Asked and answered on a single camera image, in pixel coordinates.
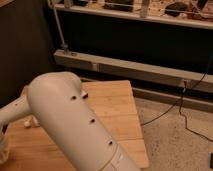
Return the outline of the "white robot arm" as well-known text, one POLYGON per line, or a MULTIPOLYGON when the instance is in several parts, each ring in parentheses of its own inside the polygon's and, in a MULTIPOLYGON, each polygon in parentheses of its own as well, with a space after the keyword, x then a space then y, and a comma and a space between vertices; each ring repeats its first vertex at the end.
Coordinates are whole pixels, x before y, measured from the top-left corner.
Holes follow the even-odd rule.
POLYGON ((32 80, 27 92, 0 108, 0 128, 33 115, 77 171, 140 171, 83 99, 71 72, 32 80))

